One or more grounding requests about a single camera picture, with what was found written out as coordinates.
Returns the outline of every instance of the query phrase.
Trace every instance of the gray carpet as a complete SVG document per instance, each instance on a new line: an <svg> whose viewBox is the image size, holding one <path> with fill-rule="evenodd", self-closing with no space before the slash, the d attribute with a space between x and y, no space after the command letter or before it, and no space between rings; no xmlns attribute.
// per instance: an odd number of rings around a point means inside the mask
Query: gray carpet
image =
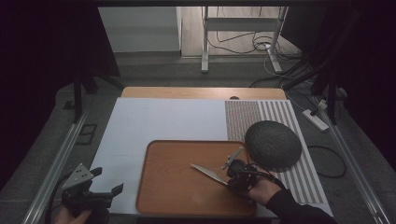
<svg viewBox="0 0 396 224"><path fill-rule="evenodd" d="M125 86L183 86L183 87L249 87L259 78L271 77L263 66L263 58L229 58L212 59L209 73L202 75L201 65L197 59L157 59L142 63L128 63L128 58L118 58L121 77L114 79ZM296 61L281 62L288 69ZM99 91L95 95L84 93L83 99L93 97L90 113L85 124L96 124L94 137L88 145L75 145L69 156L64 172L73 170L79 163L90 166L94 154L100 144L112 108L120 96L121 90L103 81L95 79ZM277 87L279 78L272 78L257 83L255 88ZM303 115L302 108L314 107L304 96L309 95L309 84L304 83L288 91L288 96L298 104L293 105L296 117L300 123L305 142L309 146L319 145L337 150L329 133L321 133ZM53 112L37 137L29 154L7 185L0 193L0 223L21 223L28 210L35 193L70 128L74 117L73 110L64 109L67 101L73 101L72 85L59 90L57 103ZM388 209L391 220L396 215L391 213L396 206L396 174L387 164L370 139L361 131L359 126L343 108L342 102L336 107L337 126L342 131L355 159L366 174L381 203ZM85 136L80 136L78 142L87 142ZM318 172L335 175L342 171L342 163L325 149L311 148L313 162ZM338 223L375 223L369 209L363 200L353 177L349 171L341 178L320 178L321 184L329 200L334 218ZM59 192L55 205L59 203ZM110 223L134 223L135 217L112 216Z"/></svg>

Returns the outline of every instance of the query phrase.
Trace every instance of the human hand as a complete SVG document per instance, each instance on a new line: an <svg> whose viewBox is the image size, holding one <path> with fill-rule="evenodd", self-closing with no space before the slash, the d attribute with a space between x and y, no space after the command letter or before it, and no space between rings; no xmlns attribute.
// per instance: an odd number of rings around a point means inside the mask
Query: human hand
<svg viewBox="0 0 396 224"><path fill-rule="evenodd" d="M270 201L272 196L274 196L280 190L280 186L278 186L276 183L262 176L257 176L256 185L247 192L247 196L256 203L265 206Z"/></svg>
<svg viewBox="0 0 396 224"><path fill-rule="evenodd" d="M91 210L82 211L78 217L74 217L68 208L61 205L61 210L56 215L53 224L84 224L91 212Z"/></svg>

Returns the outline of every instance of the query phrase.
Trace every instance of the black sleeve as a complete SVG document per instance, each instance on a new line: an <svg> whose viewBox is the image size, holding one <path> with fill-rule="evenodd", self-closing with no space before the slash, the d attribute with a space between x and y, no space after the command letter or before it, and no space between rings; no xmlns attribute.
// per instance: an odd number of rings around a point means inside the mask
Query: black sleeve
<svg viewBox="0 0 396 224"><path fill-rule="evenodd" d="M288 189L276 193L265 206L275 213L282 224L336 224L337 222L323 210L310 205L300 205L294 201Z"/></svg>

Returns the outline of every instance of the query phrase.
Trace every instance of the aluminum rail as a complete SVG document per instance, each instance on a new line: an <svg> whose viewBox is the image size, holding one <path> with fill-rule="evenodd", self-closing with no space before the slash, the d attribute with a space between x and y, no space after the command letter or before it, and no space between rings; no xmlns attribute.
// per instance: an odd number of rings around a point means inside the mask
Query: aluminum rail
<svg viewBox="0 0 396 224"><path fill-rule="evenodd" d="M87 105L82 113L82 116L76 123L73 123L72 126L70 127L66 138L64 139L64 141L61 144L61 147L59 148L58 154L53 160L53 163L49 168L49 171L47 172L47 175L44 178L43 183L41 184L37 194L35 195L35 198L32 201L32 204L30 205L30 208L28 209L25 215L25 218L22 221L23 224L37 223L41 218L41 215L43 214L46 208L46 205L53 191L53 188L55 187L55 184L64 168L64 164L66 163L67 158L69 157L70 151L72 150L74 144L76 143L81 127L84 124L85 119L87 118L87 115L91 107L91 103L92 103L92 97L88 97Z"/></svg>
<svg viewBox="0 0 396 224"><path fill-rule="evenodd" d="M367 207L369 208L375 222L378 224L390 223L382 203L378 200L375 191L371 187L367 178L364 176L363 171L361 170L352 153L350 152L347 142L344 140L343 135L341 135L340 130L336 125L332 124L331 120L329 119L324 110L320 109L319 111L320 115L329 125L332 138L337 145L337 148L339 149L340 154L343 157L349 172L352 174L355 184L361 192L361 196L366 202Z"/></svg>

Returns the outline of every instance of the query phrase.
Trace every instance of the wooden floor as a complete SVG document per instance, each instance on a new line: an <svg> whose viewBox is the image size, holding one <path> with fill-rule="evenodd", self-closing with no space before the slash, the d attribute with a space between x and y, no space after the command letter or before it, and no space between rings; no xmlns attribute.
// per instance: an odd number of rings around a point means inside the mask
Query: wooden floor
<svg viewBox="0 0 396 224"><path fill-rule="evenodd" d="M182 48L181 54L183 57L199 57L202 55L202 47L204 42L204 26L203 26L203 13L202 7L182 7ZM278 7L210 7L210 17L264 17L264 18L277 18L279 12ZM246 55L252 51L253 38L262 36L258 39L260 42L271 42L273 32L260 32L257 34L244 35L232 40L224 41L228 38L233 38L238 35L243 35L251 32L209 32L209 42L216 47L225 49L214 48L209 44L209 55ZM279 37L278 43L282 52L297 53L298 49L294 47L289 41L283 37ZM255 50L248 55L267 54L265 50Z"/></svg>

